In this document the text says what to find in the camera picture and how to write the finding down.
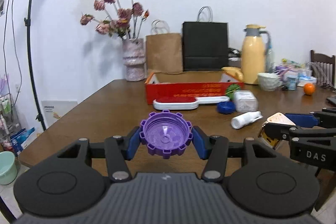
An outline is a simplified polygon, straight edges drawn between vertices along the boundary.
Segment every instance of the red brush pad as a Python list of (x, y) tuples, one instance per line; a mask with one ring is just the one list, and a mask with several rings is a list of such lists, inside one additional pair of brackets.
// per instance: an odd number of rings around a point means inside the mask
[(196, 102), (194, 97), (162, 97), (156, 99), (158, 103), (192, 103)]

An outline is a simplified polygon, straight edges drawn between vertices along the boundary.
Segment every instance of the purple plastic lid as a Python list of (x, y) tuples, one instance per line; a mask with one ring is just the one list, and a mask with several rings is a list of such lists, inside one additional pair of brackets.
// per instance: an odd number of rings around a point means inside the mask
[(170, 156), (184, 153), (193, 134), (191, 123), (182, 117), (181, 113), (163, 110), (159, 113), (152, 112), (147, 120), (142, 120), (140, 139), (142, 144), (147, 145), (149, 154), (169, 159)]

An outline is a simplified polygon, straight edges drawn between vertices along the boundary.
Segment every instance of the orange fruit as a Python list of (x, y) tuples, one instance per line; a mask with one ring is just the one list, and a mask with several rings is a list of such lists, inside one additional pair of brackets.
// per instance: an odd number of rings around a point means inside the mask
[(315, 85), (312, 84), (312, 83), (307, 83), (303, 87), (303, 91), (307, 95), (312, 95), (314, 93), (314, 91), (315, 91)]

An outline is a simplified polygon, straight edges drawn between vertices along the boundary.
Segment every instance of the power cord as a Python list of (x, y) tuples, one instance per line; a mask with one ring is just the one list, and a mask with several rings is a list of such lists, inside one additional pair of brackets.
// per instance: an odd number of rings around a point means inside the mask
[(20, 67), (20, 62), (19, 62), (19, 58), (17, 57), (17, 52), (16, 52), (16, 41), (15, 41), (15, 33), (14, 33), (14, 21), (13, 21), (13, 3), (14, 3), (14, 0), (12, 0), (12, 31), (13, 31), (13, 40), (14, 40), (14, 52), (15, 52), (15, 57), (16, 57), (16, 61), (17, 61), (17, 66), (19, 68), (19, 73), (20, 73), (20, 86), (19, 86), (19, 89), (17, 90), (17, 95), (16, 95), (16, 99), (14, 101), (14, 105), (16, 105), (16, 101), (17, 101), (17, 98), (19, 97), (19, 93), (20, 93), (20, 90), (21, 90), (21, 86), (22, 86), (22, 72), (21, 72), (21, 67)]
[(4, 57), (4, 63), (5, 63), (5, 74), (6, 74), (6, 80), (7, 80), (7, 85), (8, 85), (8, 92), (9, 92), (9, 100), (10, 100), (10, 108), (11, 108), (11, 121), (13, 121), (12, 96), (11, 96), (11, 88), (9, 87), (9, 82), (8, 82), (7, 63), (6, 63), (6, 52), (5, 52), (6, 28), (7, 28), (7, 17), (8, 17), (9, 1), (10, 1), (10, 0), (8, 0), (7, 8), (6, 8), (5, 30), (4, 30), (4, 36), (3, 36), (3, 57)]

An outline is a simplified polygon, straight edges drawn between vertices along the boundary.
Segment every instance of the cardboard box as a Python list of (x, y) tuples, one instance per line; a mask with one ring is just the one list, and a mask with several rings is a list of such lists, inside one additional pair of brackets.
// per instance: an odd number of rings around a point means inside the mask
[(147, 103), (152, 105), (162, 97), (224, 96), (232, 84), (244, 86), (224, 71), (152, 72), (145, 82)]

